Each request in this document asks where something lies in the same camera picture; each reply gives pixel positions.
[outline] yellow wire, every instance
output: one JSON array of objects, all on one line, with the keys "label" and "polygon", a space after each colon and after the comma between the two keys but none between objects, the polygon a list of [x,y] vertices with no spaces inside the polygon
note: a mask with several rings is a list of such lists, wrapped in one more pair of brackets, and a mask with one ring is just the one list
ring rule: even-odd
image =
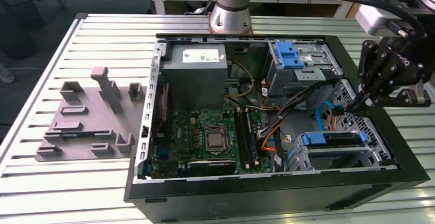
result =
[{"label": "yellow wire", "polygon": [[251,93],[251,91],[254,89],[254,77],[252,77],[251,73],[248,72],[247,68],[239,62],[235,62],[235,61],[232,61],[232,62],[244,70],[244,72],[247,73],[247,75],[251,78],[251,87],[250,87],[250,90],[247,90],[242,94],[226,95],[226,97],[239,98],[239,97],[243,97],[243,96],[246,96],[246,95],[248,95]]}]

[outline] motherboard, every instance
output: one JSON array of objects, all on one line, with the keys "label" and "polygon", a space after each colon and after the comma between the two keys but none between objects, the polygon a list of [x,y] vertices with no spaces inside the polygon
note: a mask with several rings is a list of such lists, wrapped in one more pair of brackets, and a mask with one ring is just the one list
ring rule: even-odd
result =
[{"label": "motherboard", "polygon": [[[184,177],[184,170],[194,167],[199,169],[195,174],[204,176],[207,169],[216,171],[218,168],[234,171],[231,175],[271,172],[270,158],[256,149],[255,135],[260,128],[260,113],[256,110],[176,111],[171,140],[155,146],[156,177]],[[244,138],[243,130],[251,131],[247,135],[252,138]]]}]

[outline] motherboard chip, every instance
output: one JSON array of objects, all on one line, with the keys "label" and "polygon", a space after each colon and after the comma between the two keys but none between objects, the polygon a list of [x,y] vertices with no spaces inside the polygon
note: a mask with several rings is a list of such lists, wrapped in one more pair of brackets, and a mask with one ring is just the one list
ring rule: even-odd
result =
[{"label": "motherboard chip", "polygon": [[222,154],[227,149],[227,130],[224,126],[206,127],[206,150],[212,155]]},{"label": "motherboard chip", "polygon": [[211,148],[223,147],[223,134],[222,133],[210,133],[207,135],[207,143]]}]

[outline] desk leg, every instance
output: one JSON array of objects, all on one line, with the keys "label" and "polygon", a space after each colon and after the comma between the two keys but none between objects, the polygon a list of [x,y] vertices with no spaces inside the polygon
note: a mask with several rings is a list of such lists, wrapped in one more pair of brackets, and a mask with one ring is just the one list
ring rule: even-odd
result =
[{"label": "desk leg", "polygon": [[346,18],[349,11],[351,10],[353,3],[347,1],[341,1],[339,8],[335,12],[334,18]]},{"label": "desk leg", "polygon": [[155,1],[158,14],[166,14],[166,12],[164,12],[164,0],[154,0],[154,1]]}]

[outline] gray power supply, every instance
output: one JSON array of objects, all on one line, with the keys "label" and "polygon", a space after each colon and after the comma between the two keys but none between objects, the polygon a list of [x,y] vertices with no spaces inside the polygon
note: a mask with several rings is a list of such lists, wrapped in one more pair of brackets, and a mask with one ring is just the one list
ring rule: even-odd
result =
[{"label": "gray power supply", "polygon": [[176,45],[171,60],[163,62],[163,76],[171,84],[174,109],[222,109],[227,79],[223,45]]}]

